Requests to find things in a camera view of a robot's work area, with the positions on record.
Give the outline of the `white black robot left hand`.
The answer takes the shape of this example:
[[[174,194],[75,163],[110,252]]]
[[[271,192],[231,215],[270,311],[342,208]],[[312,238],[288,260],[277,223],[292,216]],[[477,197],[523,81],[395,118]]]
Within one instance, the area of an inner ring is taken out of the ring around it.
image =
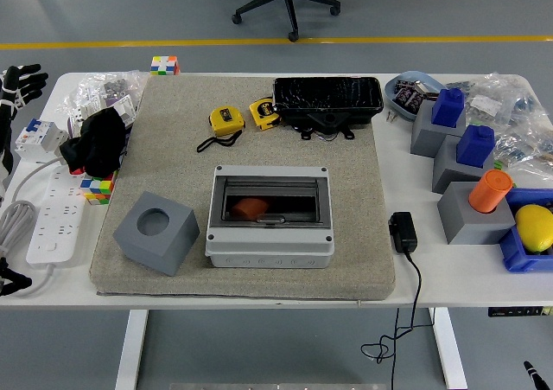
[[[1,184],[14,167],[11,152],[12,122],[30,101],[42,95],[48,74],[41,65],[11,66],[1,73]]]

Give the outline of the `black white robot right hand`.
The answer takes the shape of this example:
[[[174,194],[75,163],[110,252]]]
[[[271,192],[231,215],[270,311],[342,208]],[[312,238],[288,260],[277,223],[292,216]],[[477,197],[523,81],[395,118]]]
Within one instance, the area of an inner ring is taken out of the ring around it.
[[[529,361],[524,361],[524,368],[537,390],[550,390],[550,386]]]

